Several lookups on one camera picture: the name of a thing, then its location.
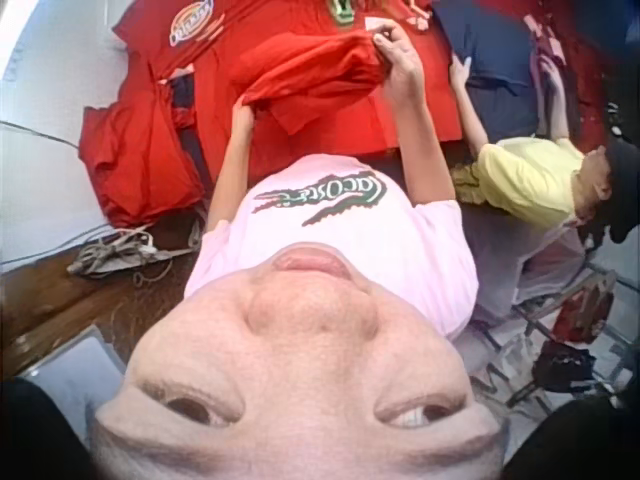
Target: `hand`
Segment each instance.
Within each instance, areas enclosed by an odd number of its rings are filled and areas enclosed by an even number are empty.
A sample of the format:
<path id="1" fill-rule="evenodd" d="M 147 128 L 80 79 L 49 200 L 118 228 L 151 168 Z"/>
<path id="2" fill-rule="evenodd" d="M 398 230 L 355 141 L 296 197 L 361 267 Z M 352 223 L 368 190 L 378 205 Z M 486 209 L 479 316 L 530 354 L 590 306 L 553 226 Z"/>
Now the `hand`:
<path id="1" fill-rule="evenodd" d="M 231 136 L 247 140 L 253 133 L 255 114 L 250 105 L 243 105 L 244 96 L 241 96 L 233 106 L 231 116 Z"/>
<path id="2" fill-rule="evenodd" d="M 373 43 L 391 65 L 384 89 L 394 112 L 425 105 L 422 62 L 409 36 L 393 20 L 385 20 L 375 31 Z"/>
<path id="3" fill-rule="evenodd" d="M 449 66 L 449 82 L 454 90 L 464 88 L 471 74 L 471 57 L 464 59 L 464 64 L 455 53 L 451 54 L 451 65 Z"/>
<path id="4" fill-rule="evenodd" d="M 542 67 L 542 71 L 549 76 L 549 80 L 551 81 L 554 91 L 556 93 L 564 92 L 562 75 L 560 74 L 560 70 L 556 66 L 555 62 L 547 55 L 541 55 L 540 66 Z"/>

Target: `crocodile logo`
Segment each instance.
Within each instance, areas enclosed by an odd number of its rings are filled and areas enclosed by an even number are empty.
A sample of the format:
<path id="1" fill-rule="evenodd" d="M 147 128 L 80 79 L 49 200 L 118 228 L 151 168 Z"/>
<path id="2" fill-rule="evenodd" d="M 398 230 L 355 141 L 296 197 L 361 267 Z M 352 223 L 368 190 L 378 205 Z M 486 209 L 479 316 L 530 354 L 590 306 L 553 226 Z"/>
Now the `crocodile logo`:
<path id="1" fill-rule="evenodd" d="M 340 215 L 350 208 L 373 208 L 380 203 L 386 193 L 387 185 L 370 170 L 345 177 L 328 175 L 304 188 L 261 193 L 255 197 L 255 200 L 264 200 L 265 203 L 256 207 L 252 213 L 270 208 L 295 208 L 337 200 L 305 220 L 302 226 L 306 227 L 327 217 Z"/>
<path id="2" fill-rule="evenodd" d="M 213 15 L 213 2 L 214 0 L 202 0 L 180 10 L 171 24 L 169 43 L 172 47 L 193 38 L 202 30 Z"/>

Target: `yellow shirt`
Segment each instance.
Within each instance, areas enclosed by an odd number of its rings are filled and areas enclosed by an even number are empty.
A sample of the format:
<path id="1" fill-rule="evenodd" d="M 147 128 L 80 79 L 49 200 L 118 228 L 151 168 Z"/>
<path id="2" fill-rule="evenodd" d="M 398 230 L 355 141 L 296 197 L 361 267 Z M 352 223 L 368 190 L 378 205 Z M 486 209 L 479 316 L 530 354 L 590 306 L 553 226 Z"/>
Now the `yellow shirt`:
<path id="1" fill-rule="evenodd" d="M 451 171 L 458 200 L 487 202 L 544 228 L 575 216 L 571 179 L 584 155 L 568 139 L 511 138 Z"/>

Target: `pink t-shirt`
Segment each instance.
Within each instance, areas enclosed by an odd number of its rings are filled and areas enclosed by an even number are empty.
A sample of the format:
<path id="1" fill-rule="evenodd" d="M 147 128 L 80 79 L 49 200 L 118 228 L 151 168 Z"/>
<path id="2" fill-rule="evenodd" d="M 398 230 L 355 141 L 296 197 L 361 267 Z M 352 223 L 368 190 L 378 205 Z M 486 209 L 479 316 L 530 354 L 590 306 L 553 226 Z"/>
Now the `pink t-shirt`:
<path id="1" fill-rule="evenodd" d="M 251 189 L 233 222 L 204 235 L 185 296 L 297 242 L 338 249 L 443 335 L 469 321 L 478 281 L 457 202 L 413 207 L 386 175 L 332 155 L 304 157 Z"/>

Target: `man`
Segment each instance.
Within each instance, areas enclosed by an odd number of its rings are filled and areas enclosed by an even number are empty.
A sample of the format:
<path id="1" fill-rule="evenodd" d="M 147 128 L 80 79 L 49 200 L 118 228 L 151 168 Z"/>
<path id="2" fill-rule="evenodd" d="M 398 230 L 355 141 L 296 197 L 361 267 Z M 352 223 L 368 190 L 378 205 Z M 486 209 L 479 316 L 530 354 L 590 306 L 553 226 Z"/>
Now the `man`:
<path id="1" fill-rule="evenodd" d="M 601 146 L 586 156 L 579 152 L 569 140 L 567 102 L 558 67 L 546 56 L 541 57 L 541 67 L 553 91 L 549 140 L 512 138 L 493 145 L 465 88 L 471 58 L 463 64 L 453 55 L 451 87 L 475 160 L 451 171 L 458 199 L 486 202 L 544 229 L 605 216 L 612 239 L 620 243 L 639 222 L 640 153 L 621 140 L 612 140 L 606 149 Z"/>
<path id="2" fill-rule="evenodd" d="M 254 115 L 236 104 L 186 299 L 98 412 L 115 478 L 494 478 L 503 436 L 445 339 L 477 281 L 409 38 L 374 42 L 409 198 L 312 155 L 247 193 Z"/>

